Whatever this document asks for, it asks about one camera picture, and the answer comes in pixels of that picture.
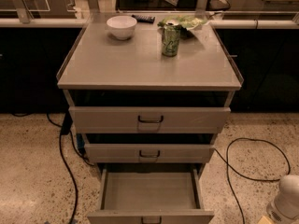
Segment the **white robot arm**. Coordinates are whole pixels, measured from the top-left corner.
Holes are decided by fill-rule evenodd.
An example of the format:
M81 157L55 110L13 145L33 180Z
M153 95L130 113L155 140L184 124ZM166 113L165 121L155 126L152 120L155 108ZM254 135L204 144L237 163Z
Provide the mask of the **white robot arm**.
M293 224L298 219L299 175L285 175L279 181L278 194L257 224Z

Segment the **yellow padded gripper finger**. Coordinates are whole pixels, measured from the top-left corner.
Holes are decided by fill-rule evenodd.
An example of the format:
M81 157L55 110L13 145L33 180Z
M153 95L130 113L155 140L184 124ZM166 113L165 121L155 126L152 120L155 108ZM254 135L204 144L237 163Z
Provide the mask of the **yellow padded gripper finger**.
M257 224L275 224L275 222L268 216L262 216Z

